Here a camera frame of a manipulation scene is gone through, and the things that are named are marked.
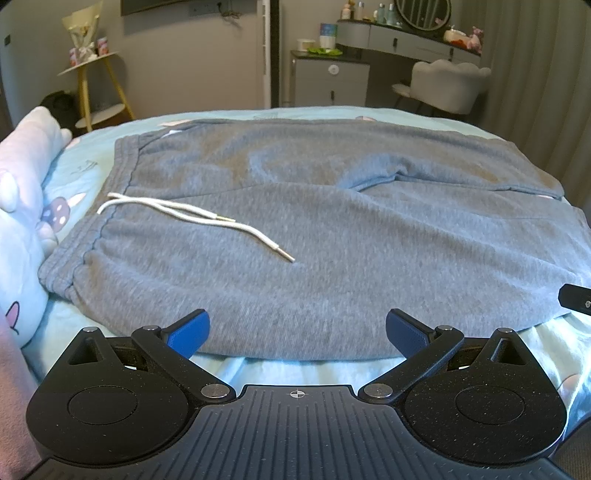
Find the drawer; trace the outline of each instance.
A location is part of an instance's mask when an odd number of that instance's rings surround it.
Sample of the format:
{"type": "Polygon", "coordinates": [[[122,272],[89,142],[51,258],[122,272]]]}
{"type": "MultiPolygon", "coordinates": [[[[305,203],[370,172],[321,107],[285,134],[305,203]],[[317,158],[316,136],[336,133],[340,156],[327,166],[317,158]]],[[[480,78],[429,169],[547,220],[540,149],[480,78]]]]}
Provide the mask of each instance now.
{"type": "Polygon", "coordinates": [[[339,22],[336,30],[336,42],[346,47],[367,48],[370,25],[355,22],[339,22]]]}
{"type": "Polygon", "coordinates": [[[338,80],[350,83],[366,83],[369,65],[330,60],[297,60],[295,79],[300,80],[338,80]]]}
{"type": "Polygon", "coordinates": [[[299,80],[294,106],[365,106],[367,83],[299,80]]]}
{"type": "Polygon", "coordinates": [[[419,35],[374,26],[369,35],[369,48],[409,59],[432,62],[448,60],[452,47],[419,35]]]}
{"type": "Polygon", "coordinates": [[[426,38],[417,38],[415,42],[417,57],[419,60],[429,63],[436,60],[449,60],[452,56],[453,47],[426,38]]]}
{"type": "Polygon", "coordinates": [[[480,66],[480,57],[475,53],[462,50],[461,48],[453,48],[452,62],[455,64],[459,63],[473,63],[477,67],[480,66]]]}
{"type": "Polygon", "coordinates": [[[392,28],[372,27],[369,33],[369,49],[413,59],[415,48],[412,39],[409,39],[413,36],[392,28]]]}

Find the wooden table leg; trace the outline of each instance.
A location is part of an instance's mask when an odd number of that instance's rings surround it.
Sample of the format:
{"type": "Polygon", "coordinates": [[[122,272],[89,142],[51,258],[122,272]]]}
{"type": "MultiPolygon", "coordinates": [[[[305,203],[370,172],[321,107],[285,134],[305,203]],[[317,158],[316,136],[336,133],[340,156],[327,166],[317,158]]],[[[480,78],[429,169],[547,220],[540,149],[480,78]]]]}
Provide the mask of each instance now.
{"type": "Polygon", "coordinates": [[[90,118],[90,98],[88,94],[88,77],[86,75],[86,66],[80,67],[80,70],[82,76],[82,98],[80,101],[84,109],[86,130],[92,132],[92,120],[90,118]]]}
{"type": "Polygon", "coordinates": [[[111,68],[111,63],[110,63],[109,59],[105,59],[105,66],[107,67],[107,72],[109,72],[109,76],[111,77],[111,82],[113,82],[113,86],[115,87],[115,90],[117,90],[117,94],[119,95],[121,102],[125,105],[125,109],[127,110],[129,117],[132,120],[135,120],[135,115],[131,111],[131,107],[129,106],[129,103],[127,102],[127,98],[125,97],[125,92],[123,91],[123,88],[121,88],[121,85],[117,81],[117,77],[115,76],[115,72],[113,71],[113,68],[111,68]]]}
{"type": "Polygon", "coordinates": [[[84,92],[82,91],[82,68],[78,69],[78,107],[80,108],[80,118],[84,118],[84,92]]]}

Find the door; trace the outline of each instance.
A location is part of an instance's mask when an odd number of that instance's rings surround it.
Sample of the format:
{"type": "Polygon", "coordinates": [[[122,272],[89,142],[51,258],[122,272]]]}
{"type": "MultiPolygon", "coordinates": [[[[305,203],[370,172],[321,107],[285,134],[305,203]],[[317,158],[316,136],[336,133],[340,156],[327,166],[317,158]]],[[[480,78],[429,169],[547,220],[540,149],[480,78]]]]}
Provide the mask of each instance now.
{"type": "Polygon", "coordinates": [[[4,140],[12,130],[12,121],[10,120],[8,104],[4,96],[4,86],[2,85],[2,69],[0,69],[0,141],[4,140]]]}

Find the blue gripper pad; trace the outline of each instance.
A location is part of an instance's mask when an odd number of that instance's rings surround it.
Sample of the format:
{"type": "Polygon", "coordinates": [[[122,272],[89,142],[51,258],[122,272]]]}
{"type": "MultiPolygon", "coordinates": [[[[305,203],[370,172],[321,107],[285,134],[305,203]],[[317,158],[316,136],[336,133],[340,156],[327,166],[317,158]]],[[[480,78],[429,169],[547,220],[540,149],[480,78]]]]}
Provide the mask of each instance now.
{"type": "Polygon", "coordinates": [[[162,340],[185,358],[199,350],[209,337],[209,315],[198,310],[161,331],[162,340]]]}

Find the black bag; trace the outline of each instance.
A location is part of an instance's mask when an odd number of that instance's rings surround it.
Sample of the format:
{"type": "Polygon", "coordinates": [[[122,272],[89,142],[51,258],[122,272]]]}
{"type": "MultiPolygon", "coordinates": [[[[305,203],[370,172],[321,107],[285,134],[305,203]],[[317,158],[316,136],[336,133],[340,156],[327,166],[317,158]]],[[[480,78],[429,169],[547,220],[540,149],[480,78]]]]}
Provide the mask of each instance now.
{"type": "Polygon", "coordinates": [[[43,99],[41,106],[50,111],[60,127],[67,128],[76,136],[76,122],[79,120],[79,114],[72,94],[64,91],[51,93],[43,99]]]}

